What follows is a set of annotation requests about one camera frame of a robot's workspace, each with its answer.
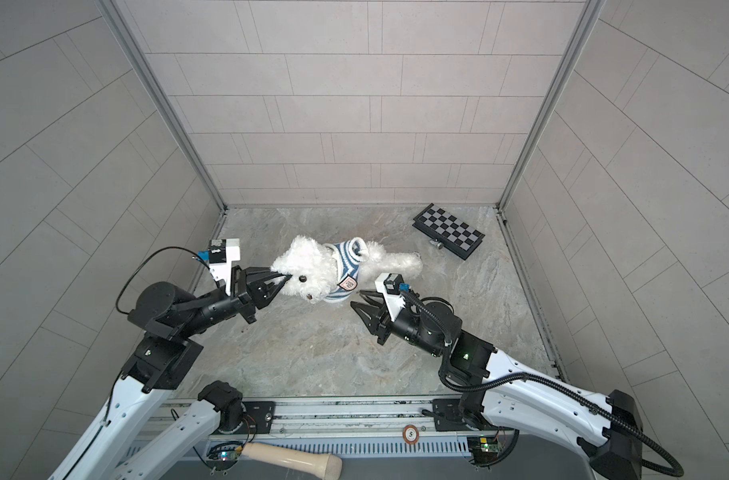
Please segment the white teddy bear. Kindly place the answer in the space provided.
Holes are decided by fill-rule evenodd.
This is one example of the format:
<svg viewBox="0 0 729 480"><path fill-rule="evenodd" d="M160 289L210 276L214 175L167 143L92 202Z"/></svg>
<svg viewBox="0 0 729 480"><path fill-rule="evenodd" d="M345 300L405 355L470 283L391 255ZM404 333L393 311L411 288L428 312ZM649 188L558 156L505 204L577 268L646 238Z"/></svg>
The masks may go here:
<svg viewBox="0 0 729 480"><path fill-rule="evenodd" d="M398 273L406 279L421 274L424 263L418 252L390 253L376 241L364 242L367 244L368 254L360 266L356 290L373 286L377 277L383 273ZM310 237L296 236L290 248L272 262L272 271L292 275L282 288L282 294L300 297L310 304L316 304L324 301L334 290L336 261L324 244L332 243L320 243Z"/></svg>

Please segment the blue white striped sweater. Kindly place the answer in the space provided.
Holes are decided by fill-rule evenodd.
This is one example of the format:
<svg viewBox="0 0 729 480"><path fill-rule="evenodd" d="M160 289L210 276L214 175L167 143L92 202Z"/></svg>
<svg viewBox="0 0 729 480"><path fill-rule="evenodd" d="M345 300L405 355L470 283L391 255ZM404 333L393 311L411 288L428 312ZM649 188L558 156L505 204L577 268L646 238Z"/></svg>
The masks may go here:
<svg viewBox="0 0 729 480"><path fill-rule="evenodd" d="M324 301L343 302L358 288L360 266L368 254L367 244L364 239L355 237L342 243L324 244L324 247L330 250L332 259L336 261L334 290L324 298Z"/></svg>

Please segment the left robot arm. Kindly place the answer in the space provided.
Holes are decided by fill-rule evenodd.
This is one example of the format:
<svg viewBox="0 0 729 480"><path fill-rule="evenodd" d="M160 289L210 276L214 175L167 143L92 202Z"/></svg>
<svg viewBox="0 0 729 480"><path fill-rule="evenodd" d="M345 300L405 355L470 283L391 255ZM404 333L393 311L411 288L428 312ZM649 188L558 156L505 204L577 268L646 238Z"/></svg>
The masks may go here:
<svg viewBox="0 0 729 480"><path fill-rule="evenodd" d="M266 267L234 266L229 280L218 280L214 290L200 297L170 282L146 288L128 314L130 323L144 330L144 339L122 366L106 404L52 478L158 479L214 432L253 432L256 427L244 411L242 393L215 381L142 450L126 454L202 353L202 345L192 338L234 316L254 322L256 310L270 305L286 282L288 276Z"/></svg>

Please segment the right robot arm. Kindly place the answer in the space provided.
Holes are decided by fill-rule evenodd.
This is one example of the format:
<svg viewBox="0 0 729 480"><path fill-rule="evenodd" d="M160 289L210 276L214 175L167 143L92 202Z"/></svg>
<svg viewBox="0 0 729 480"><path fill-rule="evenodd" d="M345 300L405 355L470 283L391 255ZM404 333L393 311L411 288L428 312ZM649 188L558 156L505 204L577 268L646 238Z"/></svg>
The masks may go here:
<svg viewBox="0 0 729 480"><path fill-rule="evenodd" d="M540 374L463 330L444 299L406 300L375 290L360 295L350 306L380 344L401 338L441 358L440 376L462 395L458 410L466 426L533 434L579 454L604 478L641 478L642 441L608 418L641 426L626 392L590 392Z"/></svg>

